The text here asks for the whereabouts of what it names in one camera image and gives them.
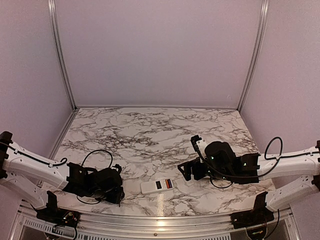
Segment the white battery cover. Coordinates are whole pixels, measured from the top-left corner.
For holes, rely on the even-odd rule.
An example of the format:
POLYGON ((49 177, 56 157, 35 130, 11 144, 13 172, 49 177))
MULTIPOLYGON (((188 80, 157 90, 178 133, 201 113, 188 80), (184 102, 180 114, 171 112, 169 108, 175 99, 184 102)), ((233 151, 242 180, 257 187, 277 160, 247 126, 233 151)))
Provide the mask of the white battery cover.
POLYGON ((194 181, 193 180, 184 180, 184 182, 188 187, 194 185, 194 181))

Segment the white remote control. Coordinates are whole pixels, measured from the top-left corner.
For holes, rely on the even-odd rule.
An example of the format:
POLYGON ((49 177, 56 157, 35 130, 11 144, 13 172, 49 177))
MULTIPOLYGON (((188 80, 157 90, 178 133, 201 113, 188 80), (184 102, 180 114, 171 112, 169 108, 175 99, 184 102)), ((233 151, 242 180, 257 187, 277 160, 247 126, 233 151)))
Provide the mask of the white remote control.
POLYGON ((142 182, 140 184, 141 193, 144 195, 148 195, 148 194, 155 194, 155 193, 161 193, 161 192, 173 190, 174 185, 171 179, 170 180, 172 183, 172 188, 167 189, 166 187, 165 180, 168 180, 168 179, 169 178, 142 182))

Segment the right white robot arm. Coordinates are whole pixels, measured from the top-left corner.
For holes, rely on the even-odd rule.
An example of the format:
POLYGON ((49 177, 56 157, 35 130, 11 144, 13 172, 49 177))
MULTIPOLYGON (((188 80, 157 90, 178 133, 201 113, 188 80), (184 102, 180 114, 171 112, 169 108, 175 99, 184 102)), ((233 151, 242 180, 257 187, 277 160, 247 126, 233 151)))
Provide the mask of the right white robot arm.
POLYGON ((256 196, 254 208, 247 219, 258 224, 283 206, 320 191, 320 146, 278 154, 248 153, 237 156, 227 142, 206 143, 199 136, 191 140, 198 154, 194 160, 177 166, 186 181, 209 177, 211 181, 227 180, 232 184, 247 185, 278 177, 298 176, 285 186, 256 196))

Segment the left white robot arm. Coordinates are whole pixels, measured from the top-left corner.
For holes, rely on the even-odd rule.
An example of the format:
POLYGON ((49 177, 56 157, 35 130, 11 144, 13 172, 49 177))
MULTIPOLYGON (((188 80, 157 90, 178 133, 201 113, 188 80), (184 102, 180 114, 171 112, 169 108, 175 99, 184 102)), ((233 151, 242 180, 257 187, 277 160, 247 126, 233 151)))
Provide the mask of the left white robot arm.
POLYGON ((19 146, 12 140, 12 133, 0 134, 0 183, 17 192, 36 210, 42 210, 53 223, 63 219, 63 211, 49 199, 56 195, 47 192, 31 181, 32 178, 47 183, 79 198, 92 198, 111 204, 120 204, 125 196, 122 167, 118 164, 97 170, 69 162, 42 157, 19 146))

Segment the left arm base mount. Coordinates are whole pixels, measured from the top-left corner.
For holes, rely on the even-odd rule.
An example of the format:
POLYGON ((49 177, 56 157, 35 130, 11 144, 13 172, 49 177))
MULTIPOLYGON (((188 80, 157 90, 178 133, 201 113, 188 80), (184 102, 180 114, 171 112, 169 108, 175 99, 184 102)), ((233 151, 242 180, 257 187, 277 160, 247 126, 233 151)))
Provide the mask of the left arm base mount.
POLYGON ((57 196, 51 191, 47 191, 47 203, 45 208, 36 209, 36 217, 55 224, 56 226, 67 226, 76 228, 80 219, 80 213, 75 210, 69 210, 58 207, 57 196))

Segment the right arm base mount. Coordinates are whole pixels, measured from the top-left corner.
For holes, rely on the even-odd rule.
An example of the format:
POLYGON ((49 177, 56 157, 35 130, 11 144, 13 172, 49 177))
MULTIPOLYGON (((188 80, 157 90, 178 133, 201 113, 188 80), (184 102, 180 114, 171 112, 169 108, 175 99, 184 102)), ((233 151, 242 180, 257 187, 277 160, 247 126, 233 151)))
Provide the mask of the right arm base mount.
POLYGON ((252 209, 234 212, 230 215, 234 229, 266 224, 275 219, 273 211, 267 209, 266 195, 266 191, 258 194, 252 209))

